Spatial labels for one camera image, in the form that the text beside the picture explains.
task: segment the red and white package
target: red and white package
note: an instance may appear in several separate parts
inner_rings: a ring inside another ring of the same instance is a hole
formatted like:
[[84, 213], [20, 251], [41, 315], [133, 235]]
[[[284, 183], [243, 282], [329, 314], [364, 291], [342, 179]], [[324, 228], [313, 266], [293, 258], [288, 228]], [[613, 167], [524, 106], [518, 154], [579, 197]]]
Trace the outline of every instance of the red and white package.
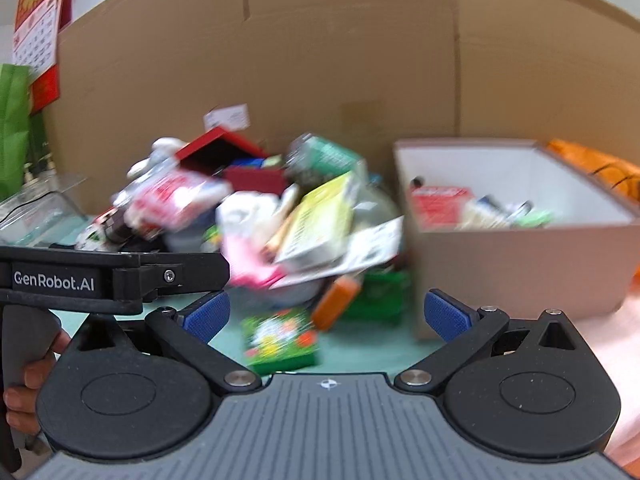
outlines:
[[466, 187], [421, 186], [409, 191], [421, 229], [452, 227], [460, 222], [465, 203], [474, 196]]
[[180, 231], [232, 192], [225, 180], [174, 168], [133, 190], [126, 221], [136, 231], [143, 225]]

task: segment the white label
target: white label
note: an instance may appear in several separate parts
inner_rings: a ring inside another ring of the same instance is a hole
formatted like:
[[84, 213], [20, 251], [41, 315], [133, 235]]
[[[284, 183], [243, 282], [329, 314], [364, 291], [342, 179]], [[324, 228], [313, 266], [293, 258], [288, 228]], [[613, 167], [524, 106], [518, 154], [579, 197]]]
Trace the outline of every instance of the white label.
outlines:
[[44, 0], [14, 32], [14, 64], [31, 68], [35, 81], [56, 63], [62, 0]]
[[204, 129], [206, 132], [216, 126], [222, 126], [230, 132], [238, 132], [246, 130], [250, 125], [249, 108], [246, 104], [229, 106], [228, 108], [216, 108], [204, 116]]
[[334, 264], [285, 276], [270, 288], [310, 282], [327, 276], [341, 276], [382, 265], [398, 254], [402, 237], [402, 217], [364, 229], [349, 237], [347, 251]]

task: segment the human hand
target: human hand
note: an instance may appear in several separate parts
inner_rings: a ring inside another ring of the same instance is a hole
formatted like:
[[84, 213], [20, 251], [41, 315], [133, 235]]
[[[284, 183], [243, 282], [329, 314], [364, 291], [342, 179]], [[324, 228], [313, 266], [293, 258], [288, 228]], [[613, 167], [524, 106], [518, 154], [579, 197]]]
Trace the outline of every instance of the human hand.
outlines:
[[6, 421], [9, 426], [25, 434], [40, 433], [40, 425], [35, 415], [36, 397], [56, 364], [54, 352], [62, 354], [70, 341], [69, 334], [61, 330], [44, 359], [24, 367], [25, 386], [7, 388], [4, 392], [4, 403], [7, 406]]

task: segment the green bag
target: green bag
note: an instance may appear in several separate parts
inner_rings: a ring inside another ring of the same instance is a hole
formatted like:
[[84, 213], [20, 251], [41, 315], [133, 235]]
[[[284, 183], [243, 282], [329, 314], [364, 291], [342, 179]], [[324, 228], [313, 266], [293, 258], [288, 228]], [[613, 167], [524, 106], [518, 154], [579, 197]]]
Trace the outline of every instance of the green bag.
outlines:
[[30, 111], [29, 68], [0, 64], [0, 200], [22, 187]]

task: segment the orange bag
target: orange bag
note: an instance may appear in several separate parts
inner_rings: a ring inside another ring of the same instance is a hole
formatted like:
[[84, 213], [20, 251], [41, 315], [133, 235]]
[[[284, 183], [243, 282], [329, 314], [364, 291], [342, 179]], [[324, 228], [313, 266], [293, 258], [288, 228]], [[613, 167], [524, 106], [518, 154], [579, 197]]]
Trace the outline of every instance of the orange bag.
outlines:
[[[568, 163], [597, 176], [615, 192], [640, 203], [640, 168], [638, 166], [622, 158], [566, 140], [554, 139], [546, 147]], [[640, 280], [640, 267], [636, 270], [635, 278]]]

